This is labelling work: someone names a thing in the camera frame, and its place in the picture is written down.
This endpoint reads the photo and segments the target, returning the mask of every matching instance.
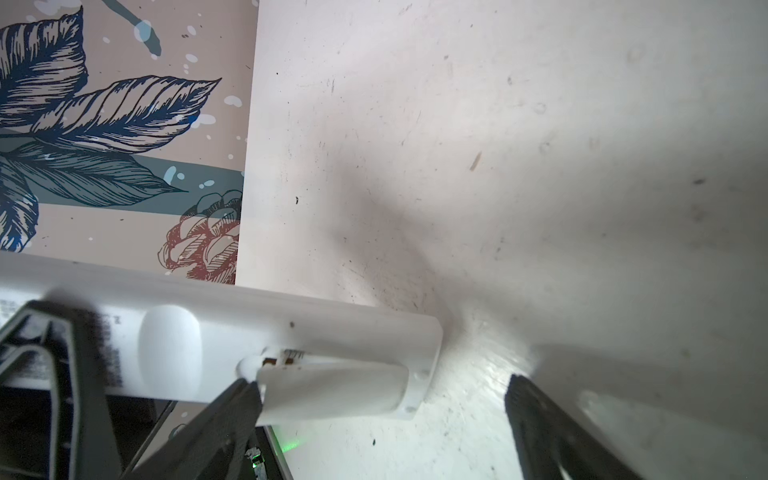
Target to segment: blue leaf illustration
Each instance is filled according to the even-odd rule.
[[[29,180],[91,207],[133,205],[155,195],[183,191],[127,154],[62,150],[31,142],[5,155]]]
[[[82,8],[0,29],[0,127],[32,125],[87,80]]]
[[[38,199],[24,177],[0,157],[0,250],[21,252],[37,224]]]
[[[31,132],[57,147],[138,154],[187,131],[218,83],[154,76],[116,81],[61,102]]]

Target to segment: white plastic tube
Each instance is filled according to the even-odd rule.
[[[430,316],[0,253],[0,323],[29,300],[87,312],[107,393],[209,402],[258,374],[270,423],[412,418],[442,342]],[[307,357],[263,366],[286,351]],[[44,389],[48,380],[33,365],[8,384]]]

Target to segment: dirty white surface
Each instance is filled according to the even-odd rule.
[[[445,324],[295,478],[519,478],[513,372],[647,478],[764,473],[765,2],[260,5],[238,284]]]

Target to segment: red flower illustration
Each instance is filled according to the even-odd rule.
[[[168,231],[157,259],[187,278],[234,285],[242,202],[239,190],[200,198]]]

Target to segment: green led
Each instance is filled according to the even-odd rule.
[[[288,443],[286,445],[282,445],[281,450],[283,450],[283,453],[290,452],[291,450],[293,450],[294,448],[296,448],[299,445],[301,445],[301,442],[295,441],[295,442],[292,442],[292,443]]]

